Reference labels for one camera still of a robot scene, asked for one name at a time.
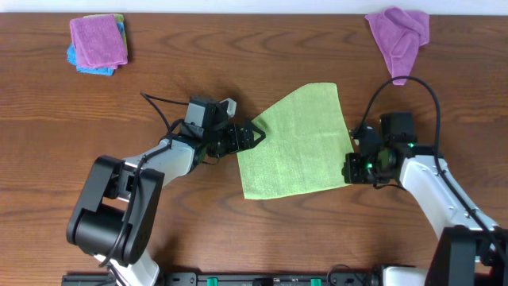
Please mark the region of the crumpled purple cloth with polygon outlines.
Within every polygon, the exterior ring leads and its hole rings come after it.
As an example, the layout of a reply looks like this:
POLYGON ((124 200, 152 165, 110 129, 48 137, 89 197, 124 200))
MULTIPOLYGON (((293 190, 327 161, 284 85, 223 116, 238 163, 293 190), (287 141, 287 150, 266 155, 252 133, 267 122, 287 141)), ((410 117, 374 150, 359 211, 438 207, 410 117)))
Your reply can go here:
POLYGON ((420 47, 429 43, 429 15, 393 6, 364 18, 391 77, 408 76, 420 47))

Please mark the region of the folded green cloth in stack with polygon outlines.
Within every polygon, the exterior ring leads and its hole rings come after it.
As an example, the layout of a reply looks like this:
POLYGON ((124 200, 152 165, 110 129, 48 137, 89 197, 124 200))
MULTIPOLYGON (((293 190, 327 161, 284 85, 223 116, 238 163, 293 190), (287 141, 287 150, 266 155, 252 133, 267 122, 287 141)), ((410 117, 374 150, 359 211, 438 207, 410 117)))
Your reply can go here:
POLYGON ((121 38, 123 40, 124 46, 126 47, 127 46, 127 39, 126 39, 125 26, 124 26, 125 18, 122 14, 113 14, 113 16, 114 16, 114 20, 116 21, 119 33, 121 34, 121 38))

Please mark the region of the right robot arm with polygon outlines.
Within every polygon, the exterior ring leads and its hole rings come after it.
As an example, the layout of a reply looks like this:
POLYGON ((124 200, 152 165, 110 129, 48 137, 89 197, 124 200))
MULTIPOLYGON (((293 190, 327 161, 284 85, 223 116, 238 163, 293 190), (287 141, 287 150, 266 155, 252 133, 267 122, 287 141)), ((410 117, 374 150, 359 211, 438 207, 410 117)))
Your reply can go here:
POLYGON ((428 145, 414 143, 349 153, 348 184, 381 188, 389 180, 408 191, 433 228, 438 244, 428 269, 383 266, 374 285, 505 285, 507 231, 467 196, 428 145))

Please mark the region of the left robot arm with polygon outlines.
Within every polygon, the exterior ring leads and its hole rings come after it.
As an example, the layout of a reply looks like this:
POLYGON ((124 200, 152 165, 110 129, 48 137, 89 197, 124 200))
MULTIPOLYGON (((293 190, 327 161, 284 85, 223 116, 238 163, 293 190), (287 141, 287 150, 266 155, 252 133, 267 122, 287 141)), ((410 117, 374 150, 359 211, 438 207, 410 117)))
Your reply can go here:
POLYGON ((98 157, 67 224, 67 242, 106 267, 115 285, 161 285, 164 275, 146 247, 161 191, 204 163, 255 148, 266 133, 252 122, 227 120, 198 133, 179 119, 159 144, 141 155, 98 157))

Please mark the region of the light green microfiber cloth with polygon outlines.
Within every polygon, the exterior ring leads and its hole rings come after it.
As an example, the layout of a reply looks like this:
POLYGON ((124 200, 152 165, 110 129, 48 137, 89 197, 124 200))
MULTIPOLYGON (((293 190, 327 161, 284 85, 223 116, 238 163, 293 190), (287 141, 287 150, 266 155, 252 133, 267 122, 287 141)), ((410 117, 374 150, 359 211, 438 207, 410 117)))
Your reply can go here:
POLYGON ((253 123, 266 138, 237 154, 246 199, 278 199, 348 185, 341 169, 353 147, 335 83, 308 83, 253 123))

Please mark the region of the black mounting rail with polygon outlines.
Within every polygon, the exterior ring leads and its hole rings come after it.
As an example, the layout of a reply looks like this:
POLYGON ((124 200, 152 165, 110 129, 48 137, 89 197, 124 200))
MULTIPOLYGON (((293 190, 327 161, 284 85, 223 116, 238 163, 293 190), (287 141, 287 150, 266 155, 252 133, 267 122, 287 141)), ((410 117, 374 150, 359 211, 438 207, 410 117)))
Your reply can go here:
MULTIPOLYGON (((128 285, 117 282, 110 274, 68 274, 62 276, 63 286, 128 285)), ((311 285, 382 285, 380 278, 370 278, 364 273, 335 272, 329 276, 319 275, 204 275, 193 272, 166 274, 155 285, 166 286, 311 286, 311 285)))

